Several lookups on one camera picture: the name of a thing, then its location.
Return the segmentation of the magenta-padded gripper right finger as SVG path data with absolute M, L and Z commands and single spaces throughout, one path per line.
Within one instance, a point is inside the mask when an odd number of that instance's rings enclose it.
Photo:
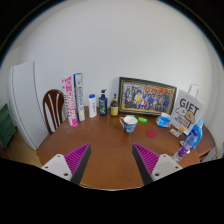
M 158 155 L 136 143 L 132 146 L 132 154 L 145 185 L 182 169 L 182 167 L 167 154 Z

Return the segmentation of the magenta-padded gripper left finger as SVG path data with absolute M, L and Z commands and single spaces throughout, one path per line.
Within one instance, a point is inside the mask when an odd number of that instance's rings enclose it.
M 90 155 L 91 144 L 87 143 L 66 155 L 56 154 L 42 169 L 79 185 Z

